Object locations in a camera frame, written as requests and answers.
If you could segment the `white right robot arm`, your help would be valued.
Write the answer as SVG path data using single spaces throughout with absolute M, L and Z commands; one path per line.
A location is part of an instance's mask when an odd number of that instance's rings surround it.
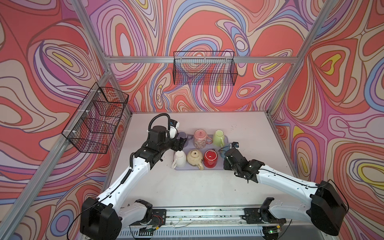
M 225 152 L 225 164 L 238 178 L 273 187 L 297 199 L 293 203 L 284 203 L 267 198 L 265 205 L 260 207 L 263 215 L 308 222 L 325 234 L 339 235 L 349 206 L 334 184 L 329 181 L 319 184 L 304 181 L 279 172 L 261 161 L 248 161 L 236 148 Z

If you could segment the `beige speckled mug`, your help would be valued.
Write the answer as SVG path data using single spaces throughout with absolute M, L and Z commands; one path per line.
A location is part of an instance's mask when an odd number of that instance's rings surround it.
M 195 167 L 198 167 L 199 170 L 203 170 L 204 169 L 204 165 L 203 165 L 203 154 L 201 151 L 195 149 L 195 150 L 191 150 L 188 152 L 187 154 L 187 162 L 191 165 L 191 166 L 195 166 Z

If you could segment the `light green mug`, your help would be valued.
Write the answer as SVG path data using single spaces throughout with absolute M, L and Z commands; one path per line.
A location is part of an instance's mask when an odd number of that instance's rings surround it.
M 225 134 L 222 130 L 216 130 L 212 139 L 215 146 L 220 148 L 225 146 Z

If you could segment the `blue flowered mug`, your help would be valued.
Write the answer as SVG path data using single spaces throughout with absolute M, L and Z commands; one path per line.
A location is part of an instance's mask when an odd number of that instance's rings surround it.
M 231 149 L 230 146 L 225 146 L 225 147 L 219 149 L 219 150 L 218 150 L 218 153 L 219 153 L 219 155 L 224 159 L 224 158 L 225 158 L 225 153 L 226 153 L 228 150 L 230 150 L 230 149 Z

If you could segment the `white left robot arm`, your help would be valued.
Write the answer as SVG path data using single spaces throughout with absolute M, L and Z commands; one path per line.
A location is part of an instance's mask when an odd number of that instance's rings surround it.
M 127 207 L 123 204 L 140 179 L 162 161 L 165 152 L 183 150 L 187 140 L 179 137 L 178 127 L 179 123 L 166 113 L 151 119 L 147 139 L 131 153 L 129 167 L 98 197 L 84 201 L 78 216 L 81 234 L 92 240 L 115 240 L 132 224 L 150 225 L 149 230 L 154 231 L 164 223 L 147 201 L 139 199 Z

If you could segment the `red mug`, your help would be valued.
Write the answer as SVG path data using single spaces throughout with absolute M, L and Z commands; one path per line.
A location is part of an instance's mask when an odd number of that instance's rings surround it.
M 207 150 L 204 153 L 203 164 L 207 168 L 214 168 L 218 163 L 218 154 L 215 150 Z

